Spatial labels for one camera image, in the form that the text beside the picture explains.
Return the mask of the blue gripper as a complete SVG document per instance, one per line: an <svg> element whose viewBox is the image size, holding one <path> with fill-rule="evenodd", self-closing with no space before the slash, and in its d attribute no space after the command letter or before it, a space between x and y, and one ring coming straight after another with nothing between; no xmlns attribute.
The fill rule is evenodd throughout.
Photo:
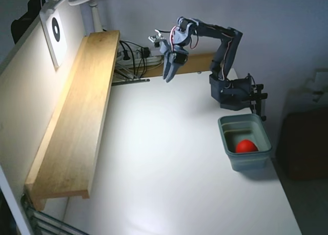
<svg viewBox="0 0 328 235"><path fill-rule="evenodd" d="M166 83L169 83L180 68L180 64L185 64L188 60L189 52L185 49L191 41L191 34L188 28L174 26L170 33L170 45L167 40L160 44L160 52L163 54L163 74Z"/></svg>

